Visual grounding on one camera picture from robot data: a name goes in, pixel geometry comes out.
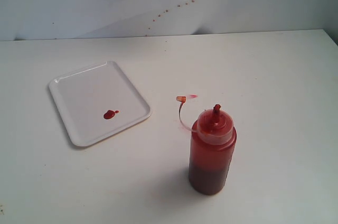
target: ketchup bottle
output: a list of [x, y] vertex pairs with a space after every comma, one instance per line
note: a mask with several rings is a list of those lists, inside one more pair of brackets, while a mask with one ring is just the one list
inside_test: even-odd
[[223, 189], [237, 139], [232, 118], [220, 108], [204, 111], [191, 129], [189, 182], [206, 195]]

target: red splatter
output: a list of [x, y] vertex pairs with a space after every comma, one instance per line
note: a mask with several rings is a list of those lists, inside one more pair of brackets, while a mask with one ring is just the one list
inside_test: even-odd
[[189, 99], [194, 99], [194, 98], [197, 98], [197, 97], [198, 97], [197, 95], [188, 95]]
[[104, 114], [104, 119], [111, 119], [115, 116], [115, 112], [112, 110], [108, 110], [105, 114]]

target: red liquid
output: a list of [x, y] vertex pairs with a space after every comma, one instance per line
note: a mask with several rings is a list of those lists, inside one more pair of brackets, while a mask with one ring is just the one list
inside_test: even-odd
[[115, 112], [112, 110], [108, 110], [105, 114], [104, 114], [104, 119], [111, 119], [115, 116]]
[[189, 164], [189, 181], [200, 193], [213, 195], [225, 185], [232, 153], [236, 143], [236, 130], [232, 139], [223, 145], [210, 145], [192, 133]]

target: ketchup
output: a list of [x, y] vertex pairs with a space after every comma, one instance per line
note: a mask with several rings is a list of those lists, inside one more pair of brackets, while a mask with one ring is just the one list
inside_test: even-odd
[[232, 118], [220, 108], [204, 111], [192, 126], [189, 182], [206, 195], [223, 189], [237, 139]]

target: white wall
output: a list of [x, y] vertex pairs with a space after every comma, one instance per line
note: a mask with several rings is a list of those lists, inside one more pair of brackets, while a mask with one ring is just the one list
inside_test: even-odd
[[[43, 39], [66, 38], [67, 33], [50, 31], [57, 29], [57, 23], [46, 30], [36, 31], [35, 26], [46, 15], [46, 10], [29, 8], [29, 0], [7, 0], [2, 7], [7, 19], [1, 17], [0, 39]], [[50, 7], [60, 0], [50, 0], [43, 6]], [[273, 30], [328, 29], [338, 40], [338, 0], [195, 0], [177, 2], [181, 7], [171, 6], [136, 15], [111, 25], [82, 34], [80, 38], [116, 36], [180, 35], [229, 33]], [[22, 8], [29, 8], [34, 17], [23, 17]]]

